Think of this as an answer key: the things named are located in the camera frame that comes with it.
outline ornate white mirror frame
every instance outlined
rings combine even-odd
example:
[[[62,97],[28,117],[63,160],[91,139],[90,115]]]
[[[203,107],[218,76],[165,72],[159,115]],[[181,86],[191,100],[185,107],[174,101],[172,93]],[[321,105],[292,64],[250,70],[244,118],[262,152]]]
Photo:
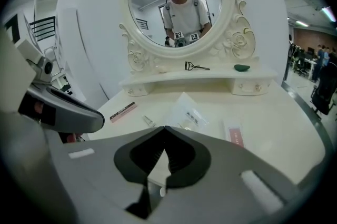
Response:
[[[132,77],[120,85],[129,95],[147,95],[154,83],[160,81],[206,78],[229,79],[233,94],[257,95],[266,93],[270,80],[276,77],[274,71],[261,69],[258,57],[253,57],[255,36],[242,12],[246,1],[221,0],[218,18],[210,31],[197,42],[179,48],[164,47],[147,38],[134,21],[130,2],[121,0],[124,23],[120,24],[123,36],[128,39],[128,61],[132,69]],[[185,61],[203,64],[211,71],[184,71]],[[255,67],[245,73],[234,70],[234,63],[245,62]],[[263,86],[261,79],[266,79]]]

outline green sponge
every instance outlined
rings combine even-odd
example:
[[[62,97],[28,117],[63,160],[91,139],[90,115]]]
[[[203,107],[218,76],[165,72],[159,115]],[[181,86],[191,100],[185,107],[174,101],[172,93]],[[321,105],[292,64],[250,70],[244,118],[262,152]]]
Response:
[[[234,68],[237,71],[243,72],[243,71],[249,70],[251,67],[246,66],[246,65],[235,65]]]

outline backpack strap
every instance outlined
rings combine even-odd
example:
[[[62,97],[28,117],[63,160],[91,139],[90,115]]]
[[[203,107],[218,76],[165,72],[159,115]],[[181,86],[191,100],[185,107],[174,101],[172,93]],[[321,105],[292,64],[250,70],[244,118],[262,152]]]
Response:
[[[198,1],[198,0],[193,0],[193,5],[194,5],[194,6],[196,6],[196,7],[197,7],[197,6],[198,6],[198,4],[199,4],[199,1]]]
[[[168,16],[170,17],[171,24],[173,24],[172,23],[172,18],[171,18],[171,13],[170,13],[170,3],[169,2],[165,5],[165,8],[166,8],[166,10],[168,12]]]

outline drawer knob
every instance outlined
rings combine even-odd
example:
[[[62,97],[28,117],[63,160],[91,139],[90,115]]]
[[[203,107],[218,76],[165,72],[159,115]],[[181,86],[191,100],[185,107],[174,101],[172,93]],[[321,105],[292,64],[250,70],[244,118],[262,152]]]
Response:
[[[256,85],[256,87],[255,87],[255,89],[259,92],[259,91],[261,91],[261,89],[262,89],[262,86],[260,86],[260,85]]]

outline white vanity table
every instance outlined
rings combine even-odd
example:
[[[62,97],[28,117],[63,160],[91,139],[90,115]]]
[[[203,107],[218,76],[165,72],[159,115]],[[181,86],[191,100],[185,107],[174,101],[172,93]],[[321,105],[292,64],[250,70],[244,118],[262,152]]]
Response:
[[[259,63],[255,54],[258,43],[243,14],[249,3],[220,1],[219,16],[204,37],[185,47],[169,48],[147,38],[134,22],[134,4],[121,0],[125,15],[120,28],[127,37],[132,76],[99,109],[105,125],[89,137],[105,139],[146,129],[143,115],[157,126],[163,125],[170,108],[185,92],[209,120],[207,135],[225,139],[222,120],[239,120],[245,147],[297,184],[324,158],[323,143],[306,114],[273,81],[276,73]],[[184,70],[185,61],[211,70]],[[238,72],[235,64],[251,68]],[[132,102],[137,104],[134,110],[110,121],[111,115]],[[161,158],[148,179],[165,186],[170,175],[167,163]]]
[[[121,91],[104,104],[99,111],[105,125],[89,134],[91,140],[124,135],[148,128],[142,116],[161,125],[170,107],[186,92],[198,104],[210,122],[208,135],[224,139],[222,119],[235,116],[243,127],[246,148],[283,172],[292,182],[299,183],[307,173],[324,158],[324,146],[316,129],[297,103],[275,82],[269,93],[260,96],[232,95],[218,83],[181,84],[158,86],[151,94],[141,97],[128,96]],[[116,122],[109,117],[135,102],[137,107]],[[165,185],[170,174],[165,169],[167,160],[149,180]]]

